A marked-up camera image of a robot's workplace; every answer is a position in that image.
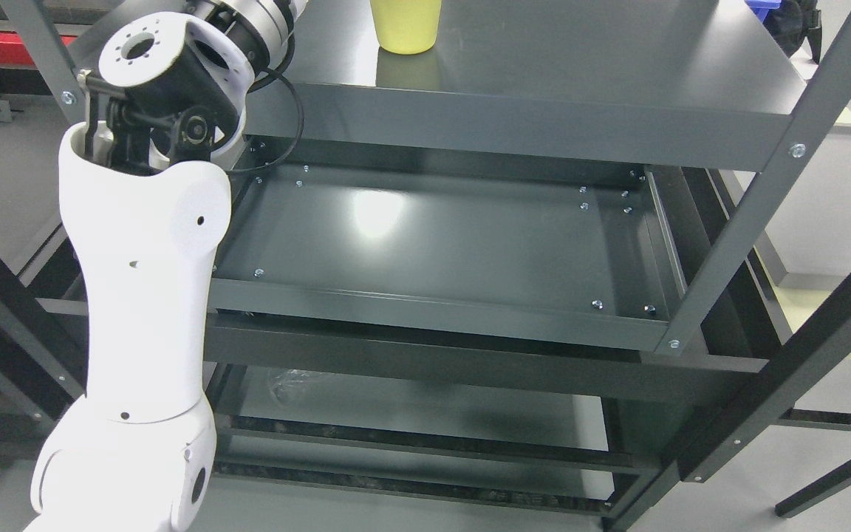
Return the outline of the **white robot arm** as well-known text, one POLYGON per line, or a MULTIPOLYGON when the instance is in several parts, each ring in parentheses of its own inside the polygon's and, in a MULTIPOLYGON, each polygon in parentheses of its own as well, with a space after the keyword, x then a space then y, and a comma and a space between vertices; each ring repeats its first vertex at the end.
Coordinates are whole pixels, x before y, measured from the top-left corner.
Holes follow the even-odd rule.
POLYGON ((304 1, 191 1, 116 30, 58 149, 88 310, 83 394, 41 448, 30 531, 185 531, 216 454, 203 344, 246 98, 293 56, 304 1))

